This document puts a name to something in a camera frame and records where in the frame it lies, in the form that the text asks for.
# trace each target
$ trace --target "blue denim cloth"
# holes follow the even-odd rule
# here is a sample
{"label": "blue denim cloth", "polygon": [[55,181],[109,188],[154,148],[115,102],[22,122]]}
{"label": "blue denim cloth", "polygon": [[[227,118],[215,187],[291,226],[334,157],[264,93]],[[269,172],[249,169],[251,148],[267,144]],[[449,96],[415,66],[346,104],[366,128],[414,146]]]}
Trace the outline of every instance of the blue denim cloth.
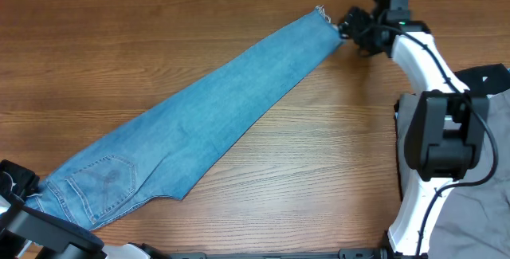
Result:
{"label": "blue denim cloth", "polygon": [[27,206],[93,230],[152,198],[183,199],[341,43],[314,10],[74,155]]}

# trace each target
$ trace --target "back pocket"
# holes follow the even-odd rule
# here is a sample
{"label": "back pocket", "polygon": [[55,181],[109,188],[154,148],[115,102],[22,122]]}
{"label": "back pocket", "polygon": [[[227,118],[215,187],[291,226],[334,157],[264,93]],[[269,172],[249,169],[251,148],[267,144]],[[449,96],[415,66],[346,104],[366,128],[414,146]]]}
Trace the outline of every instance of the back pocket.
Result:
{"label": "back pocket", "polygon": [[114,155],[76,171],[65,178],[80,196],[92,223],[114,210],[135,191],[135,166]]}

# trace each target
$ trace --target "gray fabric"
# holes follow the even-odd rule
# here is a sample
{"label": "gray fabric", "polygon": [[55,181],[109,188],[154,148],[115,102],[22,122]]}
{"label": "gray fabric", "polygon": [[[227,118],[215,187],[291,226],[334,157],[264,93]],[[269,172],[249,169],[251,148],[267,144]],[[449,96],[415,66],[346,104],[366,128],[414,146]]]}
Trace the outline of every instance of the gray fabric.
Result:
{"label": "gray fabric", "polygon": [[[404,139],[418,99],[418,96],[406,94],[400,100],[397,130],[401,171],[405,170],[403,165],[406,164],[403,160]],[[510,90],[493,96],[489,102],[488,125],[499,149],[498,169],[482,186],[452,191],[431,235],[431,259],[510,258]],[[468,171],[463,181],[482,179],[491,165],[492,149],[485,136],[481,160],[477,167]]]}

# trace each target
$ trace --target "wire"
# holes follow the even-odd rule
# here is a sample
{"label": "wire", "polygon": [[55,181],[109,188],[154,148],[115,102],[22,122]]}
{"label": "wire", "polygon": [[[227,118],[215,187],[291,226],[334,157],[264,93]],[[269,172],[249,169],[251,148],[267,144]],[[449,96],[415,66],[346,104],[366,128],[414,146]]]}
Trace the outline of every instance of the wire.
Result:
{"label": "wire", "polygon": [[[446,72],[443,69],[443,67],[441,66],[441,63],[437,59],[436,55],[434,55],[432,50],[430,50],[430,48],[426,44],[423,44],[416,37],[413,37],[412,35],[410,35],[410,34],[408,34],[406,32],[402,32],[400,29],[394,28],[392,26],[386,26],[386,25],[377,24],[377,25],[372,25],[371,28],[372,29],[373,28],[376,28],[376,29],[385,29],[385,30],[388,30],[388,31],[395,32],[396,34],[405,36],[405,37],[409,38],[411,41],[413,41],[414,43],[418,44],[420,47],[422,47],[432,57],[432,60],[436,64],[437,68],[439,69],[439,72],[441,73],[441,75],[445,79],[445,83],[455,93],[458,93],[458,94],[462,95],[462,92],[459,91],[458,88],[455,87],[455,85],[453,85],[451,79],[446,75]],[[489,142],[491,143],[491,148],[492,148],[492,166],[491,166],[491,169],[488,172],[488,174],[484,178],[482,178],[482,179],[480,179],[480,180],[478,180],[476,182],[454,183],[454,184],[449,184],[447,186],[444,186],[444,187],[436,190],[436,193],[432,197],[432,200],[430,201],[429,206],[427,207],[425,215],[423,216],[422,226],[420,227],[420,231],[418,233],[418,246],[416,248],[416,254],[414,255],[414,257],[416,259],[420,258],[420,251],[422,249],[423,234],[424,234],[424,231],[425,231],[425,226],[426,226],[427,219],[429,218],[430,212],[431,212],[432,208],[434,207],[434,203],[441,196],[441,193],[443,191],[445,191],[445,190],[448,190],[450,188],[455,188],[455,187],[471,187],[471,186],[482,185],[482,184],[486,183],[488,180],[490,180],[494,176],[494,174],[496,173],[497,164],[498,164],[498,161],[499,161],[499,153],[498,153],[498,150],[497,150],[496,139],[494,138],[494,135],[492,134],[492,132],[491,132],[490,128],[488,127],[487,123],[485,122],[485,120],[481,117],[481,115],[478,112],[476,112],[474,110],[474,108],[471,105],[471,103],[469,102],[469,100],[465,96],[462,97],[462,100],[464,101],[464,104],[468,107],[468,109],[471,111],[471,113],[478,120],[478,122],[484,127],[484,130],[487,133],[487,137],[488,137]]]}

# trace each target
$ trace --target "wooden table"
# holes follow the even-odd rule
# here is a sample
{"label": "wooden table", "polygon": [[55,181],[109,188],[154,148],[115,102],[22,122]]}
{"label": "wooden table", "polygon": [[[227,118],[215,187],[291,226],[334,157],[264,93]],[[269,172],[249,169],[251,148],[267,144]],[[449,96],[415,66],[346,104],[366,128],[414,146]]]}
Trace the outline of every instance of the wooden table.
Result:
{"label": "wooden table", "polygon": [[[44,177],[320,4],[334,20],[350,6],[373,6],[0,0],[0,155]],[[453,70],[510,64],[508,0],[410,6]],[[96,234],[107,244],[146,242],[166,252],[376,246],[400,205],[392,105],[409,91],[385,55],[362,59],[349,43],[269,110],[183,201],[155,200]]]}

